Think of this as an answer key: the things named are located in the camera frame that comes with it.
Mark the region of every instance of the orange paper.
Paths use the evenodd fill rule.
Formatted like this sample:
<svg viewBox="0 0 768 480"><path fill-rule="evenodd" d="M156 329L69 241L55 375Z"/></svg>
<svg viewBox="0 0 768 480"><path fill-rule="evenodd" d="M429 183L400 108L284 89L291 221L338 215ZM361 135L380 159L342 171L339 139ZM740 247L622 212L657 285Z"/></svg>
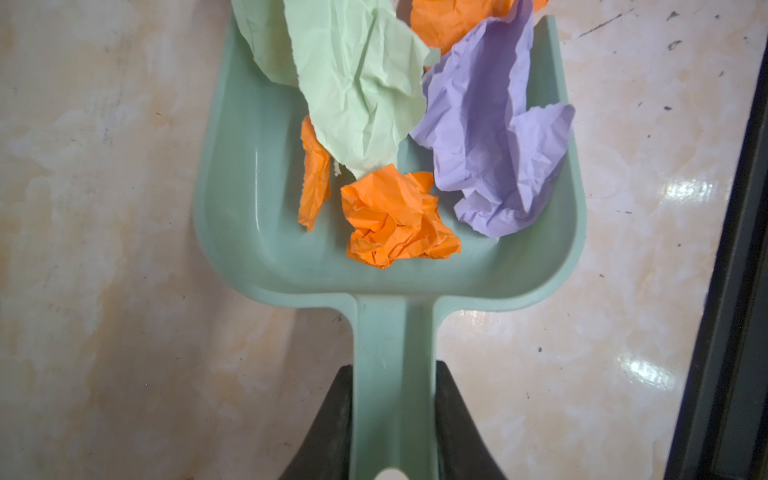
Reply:
<svg viewBox="0 0 768 480"><path fill-rule="evenodd" d="M534 0L539 11L548 0ZM413 0L411 28L430 47L445 55L487 17L504 17L515 0Z"/></svg>
<svg viewBox="0 0 768 480"><path fill-rule="evenodd" d="M304 185L299 202L299 223L311 232L315 228L315 219L320 213L323 202L331 196L330 167L331 154L328 153L315 135L310 116L301 123L301 141L304 143Z"/></svg>
<svg viewBox="0 0 768 480"><path fill-rule="evenodd" d="M344 216L355 227L346 255L377 268L393 260L445 259L462 251L458 237L440 220L432 174L403 175L394 165L341 189Z"/></svg>

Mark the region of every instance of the purple crumpled paper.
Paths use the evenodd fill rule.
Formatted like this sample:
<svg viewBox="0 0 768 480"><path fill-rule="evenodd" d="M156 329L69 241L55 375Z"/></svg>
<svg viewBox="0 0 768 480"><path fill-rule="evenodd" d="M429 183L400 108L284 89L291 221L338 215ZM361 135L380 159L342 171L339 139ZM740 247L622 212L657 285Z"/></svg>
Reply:
<svg viewBox="0 0 768 480"><path fill-rule="evenodd" d="M518 0L453 45L424 77L427 112L411 132L434 150L437 188L463 192L458 218L488 237L538 218L571 138L572 105L526 108L532 14Z"/></svg>

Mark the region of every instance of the green crumpled paper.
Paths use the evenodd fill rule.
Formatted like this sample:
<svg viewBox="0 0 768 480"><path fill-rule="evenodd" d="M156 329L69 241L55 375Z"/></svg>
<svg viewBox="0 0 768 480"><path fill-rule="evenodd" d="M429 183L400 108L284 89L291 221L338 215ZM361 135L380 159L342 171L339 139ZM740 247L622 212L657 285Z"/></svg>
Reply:
<svg viewBox="0 0 768 480"><path fill-rule="evenodd" d="M361 178L389 164L426 110L424 65L440 52L389 0L284 0L299 88L319 142Z"/></svg>
<svg viewBox="0 0 768 480"><path fill-rule="evenodd" d="M232 0L232 11L253 60L267 78L298 87L283 0Z"/></svg>

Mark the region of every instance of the dustpan pan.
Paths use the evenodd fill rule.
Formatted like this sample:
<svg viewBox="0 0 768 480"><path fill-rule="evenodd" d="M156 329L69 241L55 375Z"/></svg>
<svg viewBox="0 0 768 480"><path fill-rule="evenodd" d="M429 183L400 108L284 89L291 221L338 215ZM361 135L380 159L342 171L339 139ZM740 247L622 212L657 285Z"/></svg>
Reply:
<svg viewBox="0 0 768 480"><path fill-rule="evenodd" d="M528 105L566 102L552 17L535 27ZM457 197L440 194L445 224L462 241L448 260L398 260L386 270L346 256L353 228L333 195L314 231L298 221L306 103L274 84L230 26L210 110L194 198L197 238L213 268L244 295L291 307L330 307L353 328L353 415L349 477L370 480L399 468L411 480L438 477L435 334L460 309L516 310L554 292L578 260L586 206L574 142L539 219L491 239L459 223ZM406 139L403 172L432 171L432 154Z"/></svg>

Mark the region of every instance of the dustpan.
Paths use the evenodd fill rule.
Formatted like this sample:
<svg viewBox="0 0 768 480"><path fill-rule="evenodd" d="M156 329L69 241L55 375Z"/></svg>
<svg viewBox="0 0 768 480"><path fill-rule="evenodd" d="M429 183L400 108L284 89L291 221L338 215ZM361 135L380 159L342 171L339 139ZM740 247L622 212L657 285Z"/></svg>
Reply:
<svg viewBox="0 0 768 480"><path fill-rule="evenodd" d="M552 17L535 27L528 105L567 102ZM197 238L211 266L242 294L290 307L330 307L354 338L349 477L394 467L411 480L438 477L435 334L451 312L516 310L568 278L584 246L586 206L574 142L554 194L530 227L501 239L460 223L458 200L440 194L440 214L462 241L448 260L399 260L379 270L346 256L352 227L333 195L314 231L297 221L303 182L300 140L306 102L253 62L234 20L227 34L194 198ZM432 171L432 154L410 138L403 172Z"/></svg>

